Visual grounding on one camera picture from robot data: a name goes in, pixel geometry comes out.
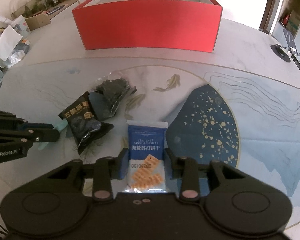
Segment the blue cracker packet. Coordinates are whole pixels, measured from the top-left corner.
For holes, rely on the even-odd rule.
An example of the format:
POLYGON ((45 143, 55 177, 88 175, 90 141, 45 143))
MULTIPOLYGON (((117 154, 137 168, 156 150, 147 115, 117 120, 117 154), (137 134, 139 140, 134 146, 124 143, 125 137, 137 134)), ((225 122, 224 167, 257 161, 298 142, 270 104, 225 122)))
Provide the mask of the blue cracker packet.
POLYGON ((128 120, 128 172, 126 192, 166 191, 164 147, 168 123, 128 120))

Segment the white paper sheet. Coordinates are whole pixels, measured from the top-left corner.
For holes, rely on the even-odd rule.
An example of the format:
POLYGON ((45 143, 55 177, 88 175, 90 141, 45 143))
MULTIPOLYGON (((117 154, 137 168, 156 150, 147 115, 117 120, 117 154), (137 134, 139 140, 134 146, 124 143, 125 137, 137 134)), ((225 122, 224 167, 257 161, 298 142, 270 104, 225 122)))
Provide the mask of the white paper sheet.
POLYGON ((0 59, 6 61, 22 38, 10 25, 6 27, 0 36, 0 59))

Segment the white sideboard cabinet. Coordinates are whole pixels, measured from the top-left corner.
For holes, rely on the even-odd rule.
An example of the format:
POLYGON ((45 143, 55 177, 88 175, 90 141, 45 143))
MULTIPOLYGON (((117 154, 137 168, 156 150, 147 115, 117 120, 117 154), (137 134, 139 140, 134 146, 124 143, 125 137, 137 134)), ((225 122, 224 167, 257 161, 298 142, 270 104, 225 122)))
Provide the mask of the white sideboard cabinet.
POLYGON ((58 14, 60 14, 63 11, 68 11, 71 8, 74 8, 75 6, 78 6, 80 3, 82 3, 85 0, 65 0, 58 5, 49 8, 46 11, 46 14, 50 20, 52 20, 54 17, 56 17, 58 14))

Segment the red cardboard box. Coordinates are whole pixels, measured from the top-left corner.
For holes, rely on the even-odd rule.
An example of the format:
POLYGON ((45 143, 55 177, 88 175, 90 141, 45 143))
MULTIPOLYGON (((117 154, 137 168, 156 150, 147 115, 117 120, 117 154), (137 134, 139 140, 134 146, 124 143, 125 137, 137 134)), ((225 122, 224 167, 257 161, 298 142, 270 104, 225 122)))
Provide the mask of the red cardboard box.
POLYGON ((216 0, 85 0, 72 14, 86 50, 171 48, 213 52, 216 0))

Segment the clear bag dark contents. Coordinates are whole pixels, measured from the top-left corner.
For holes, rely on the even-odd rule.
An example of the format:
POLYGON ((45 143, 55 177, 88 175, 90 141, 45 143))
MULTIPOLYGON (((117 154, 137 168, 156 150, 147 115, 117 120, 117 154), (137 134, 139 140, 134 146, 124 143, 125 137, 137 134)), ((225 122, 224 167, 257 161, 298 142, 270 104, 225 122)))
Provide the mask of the clear bag dark contents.
POLYGON ((95 80, 88 90, 88 98, 98 120, 105 121, 112 118, 121 102, 136 91, 127 74, 115 71, 95 80))

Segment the crumpled plastic bag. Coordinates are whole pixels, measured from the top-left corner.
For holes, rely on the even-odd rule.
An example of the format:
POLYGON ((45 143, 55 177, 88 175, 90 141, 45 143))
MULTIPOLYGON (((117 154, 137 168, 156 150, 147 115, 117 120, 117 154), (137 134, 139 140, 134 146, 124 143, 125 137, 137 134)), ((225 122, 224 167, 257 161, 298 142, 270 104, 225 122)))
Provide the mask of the crumpled plastic bag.
POLYGON ((30 46, 24 42, 19 42, 15 48, 12 50, 11 54, 5 61, 7 68, 10 68, 20 62, 25 55, 29 52, 30 46))

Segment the mint green silicone stick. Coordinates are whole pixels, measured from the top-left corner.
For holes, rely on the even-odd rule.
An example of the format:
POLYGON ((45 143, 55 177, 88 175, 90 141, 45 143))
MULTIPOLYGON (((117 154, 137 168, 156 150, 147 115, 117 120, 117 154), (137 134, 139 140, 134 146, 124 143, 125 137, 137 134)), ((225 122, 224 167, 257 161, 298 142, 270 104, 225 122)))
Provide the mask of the mint green silicone stick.
POLYGON ((59 121, 57 124, 54 125, 54 129, 61 132, 67 126, 68 126, 68 122, 65 119, 63 119, 63 120, 59 121))

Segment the black snack packet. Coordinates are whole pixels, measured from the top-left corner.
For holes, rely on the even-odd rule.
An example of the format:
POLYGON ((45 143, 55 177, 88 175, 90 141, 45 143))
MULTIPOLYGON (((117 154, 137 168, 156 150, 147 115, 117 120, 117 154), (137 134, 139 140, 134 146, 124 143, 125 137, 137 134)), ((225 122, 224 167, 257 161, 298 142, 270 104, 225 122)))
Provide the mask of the black snack packet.
POLYGON ((79 154, 82 154, 93 141, 102 138, 114 128, 113 124, 98 120, 88 92, 82 94, 58 116, 68 122, 79 154))

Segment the brown cardboard box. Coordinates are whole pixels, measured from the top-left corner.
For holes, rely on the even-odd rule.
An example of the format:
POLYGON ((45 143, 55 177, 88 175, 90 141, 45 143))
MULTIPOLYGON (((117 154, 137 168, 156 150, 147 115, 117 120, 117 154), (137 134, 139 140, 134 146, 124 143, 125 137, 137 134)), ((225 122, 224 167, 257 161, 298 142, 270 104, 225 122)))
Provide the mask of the brown cardboard box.
POLYGON ((41 12, 31 17, 24 16, 24 19, 30 31, 34 31, 51 23, 49 16, 45 12, 41 12))

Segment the black phone stand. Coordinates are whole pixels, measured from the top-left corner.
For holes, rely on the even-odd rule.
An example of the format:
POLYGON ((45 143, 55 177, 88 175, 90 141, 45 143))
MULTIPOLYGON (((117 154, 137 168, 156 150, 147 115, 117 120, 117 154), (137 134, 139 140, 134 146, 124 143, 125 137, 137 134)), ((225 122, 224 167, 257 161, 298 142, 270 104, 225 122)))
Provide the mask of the black phone stand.
POLYGON ((290 56, 300 56, 300 53, 296 48, 293 34, 287 29, 282 31, 287 45, 283 46, 276 43, 271 44, 270 48, 280 59, 289 63, 291 61, 290 56))

